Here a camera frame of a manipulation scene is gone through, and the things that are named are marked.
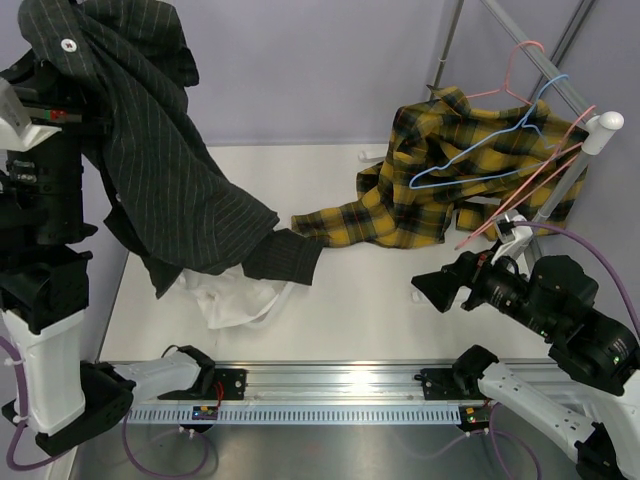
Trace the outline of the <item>yellow plaid shirt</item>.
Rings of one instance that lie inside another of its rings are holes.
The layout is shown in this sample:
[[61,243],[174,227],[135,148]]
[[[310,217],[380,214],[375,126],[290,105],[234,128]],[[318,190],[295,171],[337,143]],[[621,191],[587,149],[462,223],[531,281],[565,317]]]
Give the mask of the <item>yellow plaid shirt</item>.
[[515,134],[516,145],[481,147],[424,183],[469,180],[452,186],[412,191],[409,181],[419,172],[444,165],[492,131],[515,124],[529,106],[491,111],[475,108],[456,86],[434,89],[433,99],[400,107],[394,117],[386,156],[356,176],[355,201],[313,213],[295,215],[292,228],[327,247],[371,243],[385,248],[413,249],[445,240],[449,226],[481,231],[493,240],[486,221],[499,209],[514,208],[532,219],[556,188],[554,172],[571,157],[551,160],[553,151],[581,145],[587,133],[555,115],[544,101],[530,118],[551,143],[544,150],[533,133]]

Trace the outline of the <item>grey clothes rack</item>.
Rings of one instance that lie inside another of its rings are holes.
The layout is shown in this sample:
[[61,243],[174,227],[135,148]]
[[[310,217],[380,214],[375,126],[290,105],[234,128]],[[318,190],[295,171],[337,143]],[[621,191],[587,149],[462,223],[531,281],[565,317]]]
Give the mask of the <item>grey clothes rack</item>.
[[[441,54],[438,57],[438,66],[434,77],[435,86],[440,85],[464,3],[465,1],[455,1],[454,6],[451,7],[451,18],[446,30],[446,38],[444,39]],[[564,174],[560,179],[557,188],[552,192],[549,200],[534,216],[534,222],[544,223],[551,214],[552,207],[557,207],[561,196],[569,191],[570,184],[572,184],[587,167],[589,162],[588,157],[595,157],[600,154],[613,135],[624,125],[624,117],[619,112],[609,111],[596,114],[594,113],[595,107],[587,108],[586,100],[577,93],[570,83],[567,83],[568,77],[564,74],[561,75],[559,70],[559,66],[575,43],[577,35],[583,29],[598,1],[578,2],[572,17],[560,36],[556,47],[554,47],[550,59],[545,57],[544,53],[532,53],[533,50],[526,50],[527,48],[533,48],[535,42],[526,36],[515,20],[513,20],[500,5],[499,1],[481,1],[481,3],[507,34],[517,43],[512,53],[524,48],[527,57],[541,73],[540,80],[536,84],[536,89],[534,89],[533,93],[542,94],[544,88],[553,86],[574,113],[580,114],[577,122],[582,122],[584,129],[586,129],[589,134],[586,141],[583,142],[586,143],[586,147],[581,144],[572,149],[557,150],[557,152],[556,150],[553,151],[553,155],[550,157],[551,160],[556,160],[560,155],[565,155],[567,152],[571,153],[575,151],[576,153],[572,153],[574,157],[571,157],[570,162],[567,161],[562,168],[558,167],[554,172],[555,175],[568,169],[568,173]],[[566,85],[562,84],[558,86],[558,82],[562,79],[566,80]],[[527,237],[526,242],[524,237],[520,239],[520,237],[516,236],[516,240],[511,241],[507,246],[511,248],[508,253],[515,255],[514,258],[516,259],[524,254],[527,266],[531,268],[535,261],[542,256],[537,240],[533,237],[533,233]]]

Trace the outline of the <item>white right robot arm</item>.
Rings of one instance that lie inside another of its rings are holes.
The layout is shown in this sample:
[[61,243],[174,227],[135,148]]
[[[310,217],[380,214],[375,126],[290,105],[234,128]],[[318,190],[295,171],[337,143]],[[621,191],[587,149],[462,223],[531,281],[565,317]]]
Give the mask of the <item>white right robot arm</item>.
[[425,399],[490,399],[545,435],[581,478],[638,478],[639,341],[596,309],[598,284],[578,263],[545,256],[525,275],[506,256],[465,252],[411,283],[441,313],[466,288],[463,310],[491,306],[549,347],[547,365],[511,365],[473,345],[416,374]]

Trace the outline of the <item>dark green striped shirt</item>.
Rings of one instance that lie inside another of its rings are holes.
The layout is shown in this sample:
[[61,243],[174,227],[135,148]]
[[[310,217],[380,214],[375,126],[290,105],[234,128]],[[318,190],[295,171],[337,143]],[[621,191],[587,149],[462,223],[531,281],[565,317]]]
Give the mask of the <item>dark green striped shirt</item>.
[[184,270],[240,266],[256,280],[310,285],[322,247],[228,180],[188,114],[199,81],[176,8],[164,1],[25,1],[23,38],[85,89],[110,132],[85,149],[119,201],[111,229],[158,295]]

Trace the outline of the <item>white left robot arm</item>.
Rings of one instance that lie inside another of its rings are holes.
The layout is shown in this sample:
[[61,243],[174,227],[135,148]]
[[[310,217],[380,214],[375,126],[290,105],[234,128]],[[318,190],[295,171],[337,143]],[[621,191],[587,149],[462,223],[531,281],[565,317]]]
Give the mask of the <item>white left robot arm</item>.
[[115,366],[80,357],[96,229],[83,216],[82,154],[111,130],[97,103],[49,62],[26,53],[1,74],[1,315],[17,367],[2,414],[58,457],[165,394],[201,399],[214,361],[192,346]]

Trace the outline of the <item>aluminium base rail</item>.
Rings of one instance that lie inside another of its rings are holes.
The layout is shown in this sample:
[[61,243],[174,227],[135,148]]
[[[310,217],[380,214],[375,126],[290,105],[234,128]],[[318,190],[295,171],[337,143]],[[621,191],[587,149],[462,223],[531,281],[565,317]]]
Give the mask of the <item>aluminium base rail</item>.
[[225,404],[412,404],[424,400],[421,370],[447,363],[425,360],[355,362],[218,361],[213,391]]

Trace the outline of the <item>blue wire hanger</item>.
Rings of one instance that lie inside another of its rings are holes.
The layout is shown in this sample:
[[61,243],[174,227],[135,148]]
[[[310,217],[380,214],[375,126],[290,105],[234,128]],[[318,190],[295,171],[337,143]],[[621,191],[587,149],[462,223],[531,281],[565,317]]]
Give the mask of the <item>blue wire hanger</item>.
[[542,132],[541,128],[538,127],[535,123],[532,123],[530,121],[530,118],[538,109],[537,104],[541,100],[542,94],[545,93],[551,86],[555,86],[561,80],[568,80],[568,79],[569,79],[568,74],[559,74],[549,79],[546,83],[544,83],[539,88],[536,95],[534,96],[534,102],[528,107],[528,109],[523,114],[523,116],[515,124],[502,130],[492,131],[489,135],[482,138],[480,141],[462,150],[459,154],[451,158],[444,165],[429,167],[417,173],[409,181],[409,188],[412,191],[418,191],[418,190],[432,189],[438,186],[452,186],[452,185],[458,185],[462,183],[469,183],[469,180],[455,180],[455,181],[446,181],[446,182],[437,183],[437,184],[435,183],[427,184],[427,183],[424,183],[422,179],[432,173],[443,172],[444,170],[447,170],[449,167],[452,167],[458,160],[462,159],[465,156],[470,155],[472,152],[480,149],[481,147],[501,146],[505,140],[512,140],[512,145],[515,146],[516,145],[515,134],[521,133],[522,131],[533,133],[533,138],[534,138],[533,143],[536,143],[538,140],[540,140],[542,142],[542,148],[544,150],[550,150],[551,148],[559,147],[560,144],[558,142],[551,143],[547,139],[545,134]]

